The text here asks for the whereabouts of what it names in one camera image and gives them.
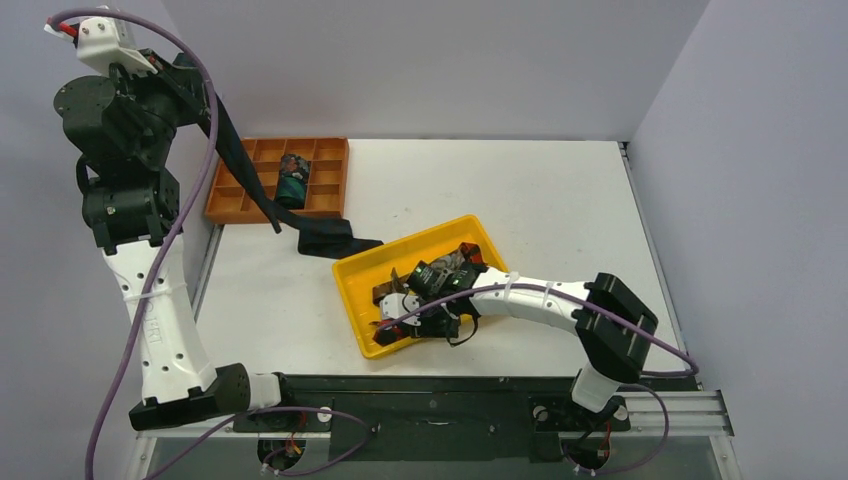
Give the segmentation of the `yellow plastic tray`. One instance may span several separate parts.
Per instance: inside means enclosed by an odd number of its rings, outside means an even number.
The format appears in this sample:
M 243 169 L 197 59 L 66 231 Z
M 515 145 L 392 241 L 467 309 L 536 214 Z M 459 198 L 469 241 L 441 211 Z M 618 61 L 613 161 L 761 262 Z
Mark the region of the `yellow plastic tray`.
M 465 215 L 421 232 L 337 261 L 334 278 L 361 354 L 378 359 L 425 338 L 405 338 L 388 346 L 373 341 L 380 310 L 372 303 L 372 288 L 389 280 L 392 268 L 408 274 L 420 261 L 431 262 L 456 250 L 463 242 L 480 247 L 488 266 L 506 269 L 495 244 L 474 215 Z

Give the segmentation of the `navy striped tie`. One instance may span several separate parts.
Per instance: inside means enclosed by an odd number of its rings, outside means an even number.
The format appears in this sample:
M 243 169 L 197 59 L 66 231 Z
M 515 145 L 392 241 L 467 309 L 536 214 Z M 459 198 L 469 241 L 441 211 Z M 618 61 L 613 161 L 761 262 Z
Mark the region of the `navy striped tie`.
M 223 101 L 219 96 L 216 100 L 216 151 L 275 234 L 281 233 L 285 225 L 298 232 L 297 251 L 301 255 L 336 260 L 383 245 L 381 240 L 356 238 L 350 222 L 344 218 L 302 216 L 274 202 L 265 193 Z

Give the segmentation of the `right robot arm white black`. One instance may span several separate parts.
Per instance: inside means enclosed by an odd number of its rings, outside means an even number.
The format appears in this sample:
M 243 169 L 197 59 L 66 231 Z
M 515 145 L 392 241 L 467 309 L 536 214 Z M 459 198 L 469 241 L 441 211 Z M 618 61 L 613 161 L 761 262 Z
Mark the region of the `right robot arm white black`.
M 404 338 L 444 338 L 462 344 L 464 316 L 477 325 L 506 316 L 576 336 L 587 357 L 564 400 L 566 418 L 588 427 L 607 409 L 618 388 L 636 382 L 658 319 L 618 277 L 599 273 L 589 282 L 553 282 L 504 272 L 478 261 L 456 267 L 419 262 L 399 291 L 379 303 L 373 339 L 381 346 Z

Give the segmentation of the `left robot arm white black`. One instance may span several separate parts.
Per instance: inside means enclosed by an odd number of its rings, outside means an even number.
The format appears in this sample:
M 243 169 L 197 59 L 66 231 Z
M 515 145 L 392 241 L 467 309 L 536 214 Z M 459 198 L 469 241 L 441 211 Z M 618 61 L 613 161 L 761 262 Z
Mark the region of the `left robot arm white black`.
M 138 431 L 174 428 L 259 409 L 272 429 L 291 427 L 298 402 L 280 373 L 215 366 L 195 323 L 182 262 L 180 187 L 167 170 L 180 127 L 211 129 L 199 70 L 141 53 L 149 73 L 111 61 L 104 73 L 74 79 L 54 98 L 75 166 L 82 216 L 139 331 L 140 402 L 129 413 Z

